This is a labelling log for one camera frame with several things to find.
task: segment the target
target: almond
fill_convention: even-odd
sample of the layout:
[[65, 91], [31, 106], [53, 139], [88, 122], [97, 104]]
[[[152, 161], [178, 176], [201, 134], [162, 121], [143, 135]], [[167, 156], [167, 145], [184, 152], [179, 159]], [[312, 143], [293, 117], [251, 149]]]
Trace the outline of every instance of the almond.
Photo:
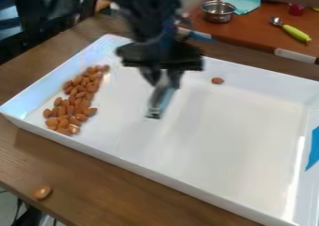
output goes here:
[[78, 105], [79, 108], [82, 110], [87, 109], [90, 107], [90, 102], [86, 99], [82, 99], [81, 103]]
[[65, 94], [70, 94], [70, 92], [72, 91], [73, 87], [68, 87], [67, 89], [64, 90]]
[[89, 66], [88, 67], [88, 69], [87, 69], [87, 72], [89, 72], [89, 73], [95, 73], [96, 72], [96, 68], [95, 68], [95, 66]]
[[96, 86], [99, 86], [101, 83], [101, 81], [99, 79], [96, 79], [93, 81], [93, 84], [96, 85]]
[[59, 122], [61, 122], [62, 120], [68, 120], [69, 117], [70, 117], [70, 116], [68, 116], [68, 115], [63, 115], [63, 116], [58, 117], [57, 120], [58, 120]]
[[97, 108], [89, 108], [89, 109], [83, 110], [83, 114], [86, 115], [87, 117], [91, 117], [95, 115], [96, 112], [97, 112]]
[[81, 125], [81, 122], [78, 121], [78, 120], [75, 119], [75, 118], [70, 118], [70, 124], [80, 126], [80, 125]]
[[63, 119], [60, 121], [58, 128], [67, 128], [68, 125], [69, 125], [69, 120]]
[[59, 114], [59, 108], [57, 106], [53, 107], [51, 116], [56, 118]]
[[63, 106], [65, 106], [65, 107], [70, 106], [70, 102], [69, 102], [69, 100], [64, 99], [64, 100], [62, 101], [62, 105], [63, 105]]
[[57, 99], [55, 99], [54, 101], [54, 106], [59, 106], [62, 103], [62, 98], [58, 97]]
[[87, 84], [90, 83], [90, 79], [89, 78], [83, 78], [83, 79], [87, 82]]
[[50, 116], [52, 115], [52, 111], [50, 111], [49, 109], [45, 109], [43, 111], [43, 117], [48, 119]]
[[73, 85], [76, 86], [78, 85], [81, 81], [82, 81], [82, 76], [77, 76], [74, 80], [73, 80]]
[[98, 85], [93, 85], [89, 88], [89, 92], [97, 92], [99, 90]]
[[90, 81], [94, 81], [94, 80], [96, 80], [96, 76], [90, 75], [89, 79], [90, 79]]
[[86, 92], [84, 99], [87, 101], [91, 101], [93, 99], [93, 93], [92, 92]]
[[83, 96], [85, 96], [86, 92], [80, 92], [76, 95], [76, 98], [82, 98]]
[[72, 85], [72, 80], [69, 80], [63, 84], [63, 89], [66, 90], [67, 88], [71, 87], [71, 85]]
[[63, 116], [63, 115], [66, 115], [66, 107], [65, 106], [61, 106], [59, 108], [59, 113], [58, 113], [58, 116]]
[[87, 91], [89, 92], [89, 89], [93, 86], [93, 83], [88, 83], [87, 86], [85, 87]]
[[70, 92], [70, 95], [76, 95], [77, 94], [77, 88], [73, 88]]
[[83, 114], [76, 114], [76, 119], [79, 121], [87, 121], [88, 120], [87, 116], [85, 116]]
[[96, 74], [95, 74], [95, 77], [97, 78], [97, 79], [102, 79], [103, 78], [103, 72], [97, 72]]
[[49, 127], [49, 126], [55, 126], [55, 125], [58, 125], [59, 124], [59, 121], [56, 120], [56, 119], [49, 119], [49, 120], [46, 120], [46, 125]]
[[105, 64], [101, 68], [99, 68], [98, 70], [102, 71], [102, 72], [105, 72], [105, 73], [108, 73], [111, 70], [111, 67], [110, 67], [110, 65]]
[[65, 135], [71, 135], [72, 134], [69, 129], [64, 129], [64, 128], [58, 128], [57, 133], [65, 134]]
[[81, 85], [77, 85], [77, 92], [84, 92], [86, 89], [85, 87], [82, 87]]
[[77, 99], [75, 100], [75, 106], [80, 105], [81, 102], [82, 102], [82, 98], [77, 98]]
[[87, 78], [89, 75], [90, 75], [90, 73], [88, 71], [85, 71], [83, 74], [83, 76], [84, 76], [83, 78]]
[[220, 85], [224, 83], [224, 79], [222, 78], [212, 78], [212, 83]]
[[67, 129], [69, 129], [69, 131], [72, 133], [72, 134], [78, 134], [79, 133], [79, 128], [76, 127], [75, 125], [69, 125], [67, 127]]
[[75, 100], [76, 100], [76, 97], [74, 95], [70, 95], [69, 96], [70, 105], [74, 105], [75, 104]]
[[58, 129], [58, 126], [52, 125], [52, 126], [49, 126], [48, 128], [49, 128], [50, 130], [52, 130], [52, 131], [55, 131], [55, 130]]
[[74, 106], [68, 106], [68, 107], [66, 108], [66, 113], [67, 113], [67, 115], [72, 116], [73, 113], [75, 113], [75, 107], [74, 107]]
[[81, 81], [81, 86], [85, 87], [85, 85], [87, 85], [87, 81], [85, 80], [85, 78], [83, 78]]
[[82, 108], [80, 108], [80, 107], [75, 107], [75, 115], [76, 115], [76, 114], [82, 114], [82, 113], [83, 113]]

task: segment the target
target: metal bowl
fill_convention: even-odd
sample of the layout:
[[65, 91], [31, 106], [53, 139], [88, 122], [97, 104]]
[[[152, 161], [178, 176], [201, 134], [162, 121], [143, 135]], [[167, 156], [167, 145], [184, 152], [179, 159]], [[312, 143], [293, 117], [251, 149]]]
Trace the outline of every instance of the metal bowl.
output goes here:
[[231, 20], [233, 12], [236, 10], [234, 5], [219, 0], [209, 1], [202, 4], [203, 18], [210, 22], [228, 22]]

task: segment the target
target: white tray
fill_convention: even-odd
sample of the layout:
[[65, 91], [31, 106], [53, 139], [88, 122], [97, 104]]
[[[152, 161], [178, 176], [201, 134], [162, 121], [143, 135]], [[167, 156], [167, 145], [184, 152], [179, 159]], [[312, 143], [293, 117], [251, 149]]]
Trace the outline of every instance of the white tray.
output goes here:
[[[305, 171], [319, 121], [319, 83], [204, 58], [163, 119], [145, 118], [152, 88], [105, 35], [1, 106], [19, 127], [265, 225], [317, 226], [319, 165]], [[46, 128], [43, 109], [90, 64], [111, 64], [81, 134]], [[222, 77], [223, 85], [211, 84]]]

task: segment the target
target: black chair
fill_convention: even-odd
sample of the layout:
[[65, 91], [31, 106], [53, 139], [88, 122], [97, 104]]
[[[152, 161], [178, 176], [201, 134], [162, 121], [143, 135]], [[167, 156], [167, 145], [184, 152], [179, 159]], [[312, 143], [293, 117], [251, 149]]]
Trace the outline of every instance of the black chair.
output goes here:
[[[0, 0], [3, 7], [15, 5], [19, 15], [2, 21], [0, 16], [0, 64], [72, 27], [75, 19], [92, 16], [96, 1]], [[8, 33], [19, 28], [19, 33]]]

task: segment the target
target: single almond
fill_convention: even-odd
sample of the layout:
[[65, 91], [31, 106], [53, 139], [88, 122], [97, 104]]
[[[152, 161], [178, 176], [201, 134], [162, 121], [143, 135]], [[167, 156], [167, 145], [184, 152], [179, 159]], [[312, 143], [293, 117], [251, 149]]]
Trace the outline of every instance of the single almond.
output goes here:
[[78, 134], [79, 133], [79, 128], [77, 126], [75, 126], [75, 125], [69, 125], [67, 127], [67, 129], [69, 129], [72, 134]]
[[85, 96], [86, 92], [80, 92], [76, 95], [76, 98], [82, 98], [83, 96]]
[[69, 125], [69, 120], [63, 119], [60, 121], [58, 128], [67, 128], [68, 125]]
[[96, 67], [95, 66], [89, 66], [88, 67], [88, 69], [87, 69], [87, 71], [89, 72], [89, 73], [95, 73], [96, 72]]
[[77, 85], [77, 92], [84, 92], [86, 90], [85, 87], [82, 87], [81, 85]]
[[83, 78], [81, 81], [81, 86], [85, 87], [86, 85], [87, 85], [87, 81], [85, 80], [85, 78]]
[[67, 115], [72, 116], [73, 113], [75, 113], [75, 106], [68, 106], [66, 108], [66, 113], [67, 113]]
[[58, 108], [57, 106], [55, 106], [55, 107], [53, 107], [53, 109], [52, 109], [52, 114], [51, 114], [51, 116], [52, 116], [53, 118], [56, 118], [56, 117], [58, 117], [58, 115], [59, 115], [59, 108]]
[[75, 115], [76, 114], [82, 114], [83, 113], [83, 109], [80, 107], [75, 107]]
[[64, 90], [65, 94], [70, 94], [70, 92], [72, 91], [73, 87], [68, 87], [67, 89]]
[[70, 95], [69, 96], [70, 105], [74, 105], [75, 104], [75, 100], [76, 100], [76, 97], [74, 95]]
[[62, 98], [58, 97], [57, 99], [55, 99], [53, 104], [54, 104], [54, 106], [59, 106], [61, 103], [62, 103]]
[[61, 122], [62, 120], [68, 120], [69, 117], [70, 117], [70, 116], [68, 116], [68, 115], [63, 115], [63, 116], [58, 117], [57, 120], [58, 120], [59, 122]]
[[61, 106], [59, 108], [59, 113], [58, 113], [58, 116], [63, 116], [63, 115], [66, 115], [66, 107], [65, 106]]
[[87, 121], [88, 117], [86, 115], [83, 115], [83, 114], [76, 114], [76, 119], [79, 121]]
[[90, 72], [85, 71], [85, 72], [83, 73], [83, 78], [87, 78], [89, 75], [90, 75]]
[[90, 107], [90, 101], [86, 100], [86, 99], [82, 99], [81, 103], [78, 105], [79, 108], [81, 108], [82, 110], [87, 109]]
[[86, 92], [84, 99], [87, 101], [91, 101], [93, 99], [93, 93], [92, 92]]
[[63, 84], [63, 89], [66, 90], [67, 88], [71, 87], [72, 85], [72, 80], [68, 80]]
[[53, 192], [50, 185], [43, 185], [35, 190], [34, 198], [38, 201], [48, 198]]
[[222, 78], [212, 78], [212, 83], [220, 85], [224, 83], [224, 79]]
[[70, 102], [69, 102], [69, 100], [64, 99], [64, 100], [62, 101], [62, 105], [63, 105], [63, 106], [65, 106], [65, 107], [70, 106]]
[[95, 77], [96, 77], [97, 79], [101, 80], [101, 79], [103, 78], [103, 75], [104, 75], [104, 72], [97, 72], [97, 73], [95, 74]]
[[49, 109], [45, 109], [43, 111], [43, 117], [48, 119], [50, 116], [52, 115], [52, 111], [50, 111]]
[[76, 95], [77, 94], [77, 88], [73, 88], [70, 92], [70, 95]]
[[49, 127], [49, 126], [54, 126], [54, 125], [58, 125], [59, 124], [59, 121], [56, 120], [56, 119], [49, 119], [49, 120], [46, 120], [46, 125]]
[[69, 129], [65, 129], [65, 128], [58, 128], [57, 129], [57, 133], [61, 133], [61, 134], [65, 134], [65, 135], [71, 135], [72, 134]]
[[92, 86], [94, 86], [94, 84], [91, 83], [91, 82], [87, 84], [87, 86], [85, 87], [85, 88], [87, 89], [87, 92], [89, 92], [89, 89], [90, 89]]
[[88, 108], [83, 110], [83, 114], [86, 115], [87, 117], [91, 117], [95, 115], [97, 112], [97, 108]]
[[78, 121], [77, 119], [75, 118], [70, 118], [70, 124], [73, 124], [73, 125], [77, 125], [77, 126], [80, 126], [81, 125], [81, 122]]
[[87, 84], [90, 83], [90, 79], [89, 78], [84, 77], [83, 79], [87, 82]]
[[77, 76], [74, 80], [73, 80], [73, 85], [76, 86], [78, 85], [79, 83], [81, 83], [82, 81], [82, 76]]
[[93, 84], [96, 85], [96, 86], [99, 86], [101, 83], [101, 81], [99, 79], [96, 79], [93, 81]]
[[48, 128], [49, 128], [50, 130], [52, 130], [52, 131], [55, 131], [55, 130], [58, 129], [58, 126], [52, 125], [52, 126], [49, 126]]
[[77, 98], [75, 100], [75, 106], [79, 106], [81, 102], [82, 102], [82, 98]]
[[94, 80], [96, 80], [96, 76], [90, 75], [89, 79], [90, 79], [90, 81], [94, 81]]
[[103, 72], [105, 72], [105, 73], [108, 73], [108, 72], [111, 70], [111, 67], [110, 67], [110, 65], [105, 64], [105, 65], [103, 65], [102, 68], [100, 68], [99, 70], [100, 70], [100, 71], [103, 71]]

